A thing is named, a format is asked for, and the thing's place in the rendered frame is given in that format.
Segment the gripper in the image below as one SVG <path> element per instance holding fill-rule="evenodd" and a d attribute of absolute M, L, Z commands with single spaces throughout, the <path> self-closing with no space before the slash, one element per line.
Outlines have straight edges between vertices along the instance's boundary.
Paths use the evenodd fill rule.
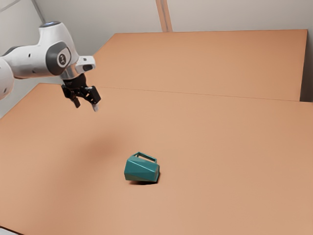
<path fill-rule="evenodd" d="M 89 87 L 87 85 L 87 79 L 85 74 L 80 74 L 78 77 L 64 80 L 64 84 L 61 86 L 66 98 L 69 98 L 76 108 L 80 107 L 80 101 L 78 97 L 83 98 L 92 104 L 92 108 L 95 112 L 99 110 L 98 102 L 101 100 L 101 96 L 95 86 Z"/>

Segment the teal faceted mug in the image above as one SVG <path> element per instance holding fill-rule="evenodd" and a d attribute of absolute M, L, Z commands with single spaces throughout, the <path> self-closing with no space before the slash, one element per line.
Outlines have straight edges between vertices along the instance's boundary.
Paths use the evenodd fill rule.
<path fill-rule="evenodd" d="M 131 155 L 125 165 L 124 176 L 127 181 L 156 183 L 160 166 L 157 159 L 142 152 Z"/>

